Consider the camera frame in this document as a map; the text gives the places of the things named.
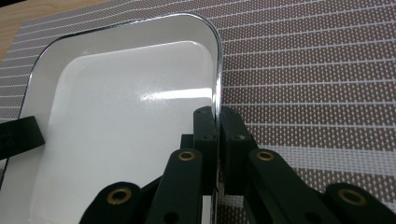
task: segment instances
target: black mechanical linkage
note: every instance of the black mechanical linkage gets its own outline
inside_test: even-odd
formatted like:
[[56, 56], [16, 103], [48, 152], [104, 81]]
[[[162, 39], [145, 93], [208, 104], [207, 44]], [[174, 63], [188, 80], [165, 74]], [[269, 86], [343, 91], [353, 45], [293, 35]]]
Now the black mechanical linkage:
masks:
[[45, 144], [35, 117], [0, 124], [0, 160]]
[[202, 171], [203, 156], [198, 150], [172, 153], [145, 223], [201, 223]]

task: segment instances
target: woven placemat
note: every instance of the woven placemat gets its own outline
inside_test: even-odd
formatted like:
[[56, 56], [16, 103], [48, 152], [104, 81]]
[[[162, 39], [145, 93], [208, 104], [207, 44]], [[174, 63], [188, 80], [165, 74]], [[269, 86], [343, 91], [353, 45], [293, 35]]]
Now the woven placemat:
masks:
[[[116, 0], [26, 21], [0, 67], [0, 122], [16, 119], [37, 55], [59, 36], [193, 12], [219, 29], [223, 105], [312, 188], [345, 181], [396, 212], [393, 0]], [[246, 223], [219, 197], [218, 223]]]

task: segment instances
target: white stripe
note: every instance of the white stripe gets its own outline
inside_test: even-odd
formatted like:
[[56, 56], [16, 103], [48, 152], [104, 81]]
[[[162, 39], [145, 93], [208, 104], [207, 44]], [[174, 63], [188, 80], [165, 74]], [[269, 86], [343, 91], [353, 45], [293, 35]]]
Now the white stripe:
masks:
[[378, 44], [378, 43], [387, 43], [387, 42], [395, 42], [395, 41], [396, 41], [396, 39], [385, 39], [385, 40], [365, 41], [365, 42], [357, 42], [357, 43], [347, 43], [347, 44], [313, 46], [313, 47], [297, 48], [297, 49], [274, 49], [274, 50], [266, 50], [266, 51], [224, 54], [224, 57], [238, 56], [238, 55], [251, 55], [251, 54], [264, 54], [264, 53], [278, 53], [278, 52], [288, 52], [288, 51], [304, 50], [304, 49], [326, 49], [326, 48], [334, 48], [334, 47]]
[[17, 60], [17, 59], [25, 59], [25, 58], [36, 58], [36, 57], [37, 57], [37, 55], [23, 56], [23, 57], [18, 57], [18, 58], [7, 58], [7, 59], [3, 59], [3, 62]]
[[396, 105], [396, 102], [303, 102], [303, 103], [257, 103], [257, 104], [222, 104], [222, 105]]
[[306, 82], [306, 83], [275, 83], [275, 84], [266, 84], [266, 85], [226, 86], [223, 87], [223, 89], [244, 89], [244, 88], [282, 87], [282, 86], [311, 86], [311, 85], [344, 85], [344, 84], [366, 84], [366, 83], [386, 83], [386, 82], [396, 82], [396, 79]]
[[353, 128], [353, 129], [396, 129], [395, 125], [357, 125], [357, 124], [295, 124], [295, 123], [246, 123], [247, 126], [275, 126], [275, 127], [325, 127], [325, 128]]
[[0, 106], [0, 109], [19, 109], [20, 106]]
[[32, 25], [23, 25], [23, 26], [21, 26], [21, 29], [27, 28], [27, 27], [32, 27], [32, 26], [37, 26], [37, 25], [41, 25], [41, 24], [46, 24], [46, 23], [50, 23], [50, 22], [53, 22], [53, 21], [63, 21], [63, 20], [67, 20], [67, 19], [71, 19], [71, 18], [75, 18], [75, 17], [80, 17], [80, 16], [92, 14], [92, 13], [95, 13], [95, 12], [106, 11], [106, 10], [111, 9], [111, 8], [122, 7], [122, 6], [127, 5], [127, 4], [129, 4], [131, 2], [141, 2], [141, 1], [142, 0], [134, 0], [134, 1], [131, 0], [131, 1], [127, 1], [127, 2], [125, 2], [123, 4], [116, 5], [114, 7], [105, 7], [105, 8], [101, 8], [101, 9], [98, 9], [98, 10], [90, 10], [90, 11], [88, 11], [86, 13], [81, 13], [81, 14], [78, 14], [78, 15], [75, 15], [75, 16], [71, 16], [71, 17], [60, 18], [60, 19], [50, 20], [50, 21], [43, 21], [43, 22], [40, 22], [40, 23], [32, 24]]
[[249, 24], [235, 25], [235, 26], [229, 26], [229, 27], [221, 27], [218, 30], [226, 30], [226, 29], [241, 28], [241, 27], [248, 27], [248, 26], [254, 26], [254, 25], [270, 24], [270, 23], [276, 23], [276, 22], [281, 22], [281, 21], [297, 21], [297, 20], [301, 20], [301, 19], [310, 19], [310, 18], [316, 18], [316, 17], [331, 16], [331, 15], [338, 15], [338, 14], [343, 14], [343, 13], [348, 13], [348, 12], [358, 12], [358, 11], [364, 11], [364, 10], [381, 8], [381, 7], [393, 7], [393, 6], [396, 6], [396, 4], [389, 4], [389, 5], [375, 6], [375, 7], [356, 8], [356, 9], [350, 9], [350, 10], [344, 10], [344, 11], [322, 13], [322, 14], [317, 14], [317, 15], [309, 15], [309, 16], [303, 16], [303, 17], [287, 18], [287, 19], [276, 20], [276, 21], [254, 22], [254, 23], [249, 23]]
[[16, 75], [16, 76], [8, 76], [8, 77], [29, 77], [29, 74], [23, 74], [23, 75]]
[[[186, 0], [186, 1], [181, 1], [181, 2], [173, 2], [173, 3], [164, 4], [164, 5], [161, 5], [161, 6], [156, 6], [156, 7], [145, 7], [145, 8], [139, 8], [139, 9], [134, 9], [133, 8], [133, 9], [125, 10], [125, 11], [122, 11], [122, 12], [119, 12], [119, 13], [116, 13], [116, 14], [113, 14], [113, 15], [110, 15], [110, 16], [106, 16], [106, 17], [101, 17], [101, 18], [97, 18], [97, 19], [93, 19], [93, 20], [89, 20], [89, 21], [81, 21], [81, 22], [76, 22], [76, 23], [64, 25], [64, 26], [62, 26], [62, 28], [68, 27], [68, 26], [75, 26], [75, 25], [82, 24], [82, 23], [87, 23], [87, 22], [90, 22], [90, 21], [101, 21], [101, 20], [105, 20], [105, 19], [108, 19], [108, 18], [119, 16], [121, 14], [129, 13], [129, 12], [132, 12], [132, 11], [150, 10], [150, 9], [154, 9], [154, 8], [158, 8], [158, 7], [167, 7], [167, 6], [172, 6], [172, 5], [176, 5], [176, 4], [179, 4], [179, 3], [186, 3], [186, 2], [191, 2], [191, 1], [193, 1], [193, 0]], [[225, 3], [225, 4], [210, 6], [210, 7], [195, 8], [194, 10], [201, 10], [201, 9], [207, 9], [207, 8], [212, 8], [212, 7], [222, 7], [222, 6], [227, 6], [227, 5], [236, 4], [236, 3], [240, 3], [240, 2], [246, 2], [246, 1], [247, 0], [242, 0], [242, 1], [239, 1], [239, 2]], [[40, 32], [43, 32], [43, 31], [55, 30], [55, 29], [59, 29], [59, 27], [52, 27], [52, 28], [47, 28], [47, 29], [36, 30], [36, 31], [33, 31], [33, 32], [19, 34], [17, 36], [30, 35], [30, 34], [34, 34], [34, 33], [40, 33]], [[15, 43], [23, 43], [23, 42], [26, 42], [26, 41], [16, 41]]]
[[17, 97], [23, 97], [23, 95], [9, 95], [9, 96], [2, 96], [0, 95], [0, 98], [17, 98]]
[[33, 64], [24, 64], [24, 65], [18, 65], [18, 66], [9, 66], [9, 67], [0, 67], [0, 70], [6, 70], [9, 68], [19, 68], [19, 67], [32, 67]]
[[382, 203], [386, 207], [388, 207], [390, 210], [392, 210], [394, 213], [396, 213], [396, 203]]
[[31, 47], [31, 48], [12, 49], [12, 50], [9, 50], [8, 53], [10, 53], [10, 52], [15, 52], [15, 51], [21, 51], [21, 50], [24, 50], [24, 49], [40, 49], [40, 48], [44, 48], [44, 47], [46, 47], [46, 46], [47, 46], [47, 45], [41, 45], [41, 46]]
[[377, 60], [363, 60], [363, 61], [351, 61], [351, 62], [337, 62], [337, 63], [309, 63], [309, 64], [294, 64], [294, 65], [285, 65], [285, 66], [274, 66], [274, 67], [240, 68], [240, 69], [223, 70], [223, 72], [259, 71], [259, 70], [270, 70], [270, 69], [281, 69], [281, 68], [313, 67], [313, 66], [337, 65], [337, 64], [353, 64], [353, 63], [382, 63], [382, 62], [393, 62], [393, 61], [396, 61], [396, 58], [377, 59]]
[[314, 33], [321, 33], [321, 32], [327, 32], [327, 31], [337, 31], [337, 30], [346, 30], [346, 29], [352, 29], [352, 28], [361, 28], [361, 27], [367, 27], [367, 26], [386, 25], [386, 24], [393, 24], [393, 23], [395, 23], [395, 21], [383, 21], [383, 22], [366, 23], [366, 24], [359, 24], [359, 25], [352, 25], [352, 26], [328, 28], [328, 29], [322, 29], [322, 30], [301, 31], [301, 32], [296, 32], [296, 33], [288, 33], [288, 34], [263, 35], [263, 36], [254, 36], [254, 37], [247, 37], [247, 38], [240, 38], [240, 39], [223, 40], [222, 42], [229, 43], [229, 42], [236, 42], [236, 41], [264, 39], [264, 38], [272, 38], [272, 37], [280, 37], [280, 36], [305, 35], [305, 34], [314, 34]]
[[0, 86], [0, 88], [8, 88], [8, 87], [25, 87], [26, 85], [11, 85], [11, 86]]
[[349, 148], [260, 146], [296, 168], [396, 176], [396, 151]]
[[260, 11], [268, 11], [268, 10], [273, 10], [273, 9], [280, 9], [280, 8], [285, 8], [285, 7], [303, 6], [303, 5], [308, 5], [308, 4], [318, 3], [318, 2], [323, 2], [323, 1], [324, 0], [314, 0], [314, 1], [308, 1], [308, 2], [302, 2], [302, 3], [294, 3], [294, 4], [290, 4], [290, 5], [279, 6], [279, 7], [265, 7], [265, 8], [251, 10], [251, 11], [237, 12], [237, 13], [232, 13], [232, 14], [228, 14], [228, 15], [221, 15], [221, 16], [216, 16], [216, 17], [208, 17], [208, 19], [214, 20], [214, 19], [231, 17], [231, 16], [238, 16], [238, 15], [243, 15], [243, 14], [248, 14], [248, 13], [260, 12]]
[[[89, 21], [80, 21], [80, 22], [71, 23], [71, 24], [68, 24], [68, 25], [63, 25], [62, 28], [68, 27], [68, 26], [74, 26], [74, 25], [78, 25], [78, 24], [82, 24], [82, 23], [87, 23], [87, 22], [90, 22], [90, 21], [101, 21], [101, 20], [105, 20], [107, 18], [116, 17], [116, 16], [119, 16], [121, 14], [129, 13], [129, 12], [133, 12], [133, 11], [148, 10], [148, 9], [154, 9], [154, 8], [158, 8], [158, 7], [167, 7], [167, 6], [172, 6], [172, 5], [176, 5], [176, 4], [179, 4], [179, 3], [185, 3], [185, 2], [190, 2], [190, 1], [192, 1], [192, 0], [185, 0], [185, 1], [180, 1], [180, 2], [167, 3], [167, 4], [156, 6], [156, 7], [145, 7], [145, 8], [139, 8], [139, 9], [133, 8], [133, 9], [125, 10], [125, 11], [122, 11], [122, 12], [119, 12], [119, 13], [116, 13], [116, 14], [113, 14], [113, 15], [110, 15], [110, 16], [106, 16], [106, 17], [100, 17], [100, 18], [97, 18], [97, 19], [89, 20]], [[43, 31], [55, 30], [55, 29], [59, 29], [59, 28], [60, 27], [52, 27], [52, 28], [47, 28], [47, 29], [41, 29], [41, 30], [36, 30], [36, 31], [33, 31], [33, 32], [26, 32], [26, 33], [23, 33], [23, 34], [19, 34], [17, 36], [30, 35], [30, 34], [40, 33], [40, 32], [43, 32]]]

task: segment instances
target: white enamel surface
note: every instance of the white enamel surface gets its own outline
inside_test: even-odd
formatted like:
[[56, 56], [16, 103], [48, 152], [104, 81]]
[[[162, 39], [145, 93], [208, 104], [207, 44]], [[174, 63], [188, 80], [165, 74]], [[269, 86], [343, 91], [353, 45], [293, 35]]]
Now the white enamel surface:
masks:
[[[0, 223], [78, 223], [105, 186], [127, 181], [143, 187], [163, 174], [180, 136], [192, 133], [192, 112], [214, 107], [218, 66], [216, 40], [203, 22], [188, 16], [168, 20], [195, 25], [203, 35], [94, 51], [90, 45], [66, 48], [76, 39], [81, 43], [80, 35], [44, 53], [22, 116], [36, 116], [46, 145], [9, 160]], [[96, 41], [91, 45], [104, 43]], [[205, 197], [203, 223], [210, 223], [210, 208]]]

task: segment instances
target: brass screw hole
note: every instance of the brass screw hole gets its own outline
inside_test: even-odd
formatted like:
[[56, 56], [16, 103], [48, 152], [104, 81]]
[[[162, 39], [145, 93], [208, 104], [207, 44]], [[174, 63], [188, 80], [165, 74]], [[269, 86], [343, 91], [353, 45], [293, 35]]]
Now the brass screw hole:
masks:
[[338, 196], [340, 196], [344, 202], [352, 205], [364, 206], [367, 204], [367, 200], [353, 189], [340, 189], [338, 190]]
[[184, 151], [178, 154], [178, 158], [181, 161], [192, 161], [195, 158], [195, 154], [191, 151]]
[[274, 159], [274, 154], [272, 154], [271, 152], [260, 151], [257, 153], [257, 158], [262, 161], [271, 161]]
[[110, 204], [122, 204], [127, 202], [132, 196], [132, 192], [128, 188], [114, 189], [107, 195], [107, 202]]

